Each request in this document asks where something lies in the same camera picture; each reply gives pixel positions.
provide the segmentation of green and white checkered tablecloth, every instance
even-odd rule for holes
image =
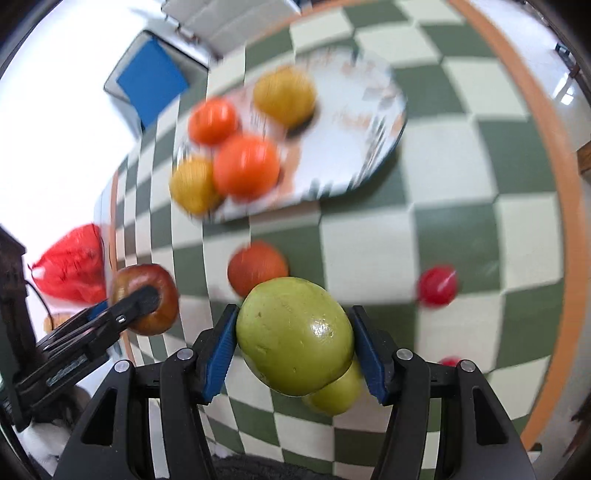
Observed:
[[[391,63],[408,125],[382,170],[357,191],[220,225],[186,216],[168,192],[191,107],[317,47],[346,45]],[[118,171],[118,268],[156,262],[174,276],[180,318],[165,334],[130,334],[138,365],[191,345],[239,299],[226,267],[263,239],[291,274],[344,306],[362,304],[399,346],[428,361],[474,360],[522,430],[554,348],[563,299],[563,240],[554,177],[530,112],[501,62],[440,0],[376,1],[305,17],[227,56],[160,115]],[[420,273],[457,268],[448,307],[417,305]],[[433,401],[421,478],[439,441]],[[223,393],[202,412],[212,440],[234,452],[368,479],[390,410],[365,393],[335,418],[260,383],[236,353]]]

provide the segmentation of green fruit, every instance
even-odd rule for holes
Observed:
[[[340,378],[353,358],[353,329],[341,306],[307,280],[257,285],[236,323],[252,372],[273,390],[301,397]]]
[[[357,360],[353,360],[346,373],[318,392],[304,397],[304,403],[312,410],[331,417],[349,410],[359,398],[363,387],[363,373]]]

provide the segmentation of blue cushion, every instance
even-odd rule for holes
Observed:
[[[187,81],[153,38],[147,42],[117,79],[145,127],[187,88]]]

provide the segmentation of metal screw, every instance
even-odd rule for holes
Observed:
[[[473,372],[476,370],[476,364],[470,360],[462,360],[460,362],[460,368],[464,370],[464,372]]]
[[[408,348],[400,348],[396,352],[396,356],[400,360],[410,360],[413,357],[413,353]]]
[[[120,374],[127,371],[128,368],[129,368],[129,362],[127,360],[119,360],[115,364],[115,371],[119,372]]]
[[[193,356],[193,351],[190,348],[181,348],[177,352],[179,360],[189,360]]]

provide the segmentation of red bag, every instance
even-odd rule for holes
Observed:
[[[36,268],[44,269],[42,276],[35,276]],[[100,229],[92,223],[72,230],[29,269],[35,285],[51,297],[90,304],[106,299]]]

